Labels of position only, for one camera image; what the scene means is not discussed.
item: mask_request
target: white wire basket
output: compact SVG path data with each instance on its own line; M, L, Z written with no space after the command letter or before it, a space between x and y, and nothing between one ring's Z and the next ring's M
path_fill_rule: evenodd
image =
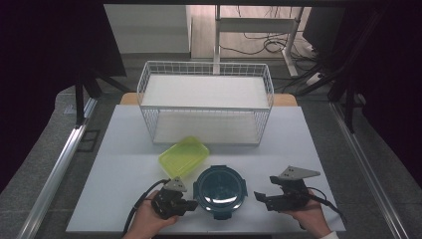
M259 145L273 94L265 64L147 62L137 86L154 143Z

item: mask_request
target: white tabletop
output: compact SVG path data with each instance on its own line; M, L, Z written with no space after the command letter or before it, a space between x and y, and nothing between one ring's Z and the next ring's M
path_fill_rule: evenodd
M185 199L192 199L192 185L210 165L224 164L246 180L249 196L231 219L214 220L200 206L186 212L178 223L163 234L280 234L303 231L291 216L269 212L255 199L254 191L280 195L279 186L270 182L289 165L317 170L320 176L307 178L307 186L322 190L335 205L302 109L274 107L259 146L207 145L210 156L183 182ZM167 178L158 156L169 145L154 145L138 106L116 106L105 138L84 191L68 225L68 232L120 232L131 206L154 182ZM324 215L331 230L345 230L339 216L327 207Z

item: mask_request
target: metal bracket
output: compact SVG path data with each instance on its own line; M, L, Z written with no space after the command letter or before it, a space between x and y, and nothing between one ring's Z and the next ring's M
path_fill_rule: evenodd
M180 192L187 192L187 189L183 182L180 180L180 177L174 177L171 179L171 181L167 182L164 187L164 189L170 190L170 191L180 191Z
M288 166L282 174L279 175L280 179L284 180L299 180L307 177L319 176L320 172L303 169L299 167Z

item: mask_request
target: gray floor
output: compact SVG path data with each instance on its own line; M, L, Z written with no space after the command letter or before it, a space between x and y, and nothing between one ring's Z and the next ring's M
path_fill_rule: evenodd
M117 78L135 89L141 67L147 60L191 61L180 56L131 55L123 56L127 78ZM281 60L253 62L267 63L273 78L287 78L287 69ZM75 154L57 196L43 221L36 238L118 238L118 235L69 235L64 231L72 216L95 160L96 152L106 132L106 126L122 93L99 81L104 91L99 99L95 117L86 133L86 139L96 135L97 143L83 142ZM290 81L274 80L279 91ZM287 89L294 93L295 85ZM385 223L360 168L354 159L344 135L329 108L326 92L329 85L298 98L315 142L324 171L330 175L328 182L338 208L348 219L346 232L340 238L393 238ZM0 238L16 238L29 211L37 199L55 161L73 129L75 115L64 114L74 105L73 89L58 94L56 110L49 124L28 155L26 161L0 195ZM393 202L409 238L422 238L422 191L409 175L400 160L382 138L368 124L360 109L354 112L354 126L358 137L379 181ZM308 234L285 235L281 238L311 238Z

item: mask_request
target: finger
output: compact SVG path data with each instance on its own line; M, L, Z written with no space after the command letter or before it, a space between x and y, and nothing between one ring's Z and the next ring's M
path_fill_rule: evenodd
M152 200L154 197L155 197L155 195L158 193L158 190L154 190L153 192L151 192L147 197L146 197L146 199L149 199L149 200Z
M176 223L178 219L179 219L179 216L172 216L172 217L169 217L167 220L164 220L164 221L165 221L166 226L169 226L169 225L173 225L174 223Z

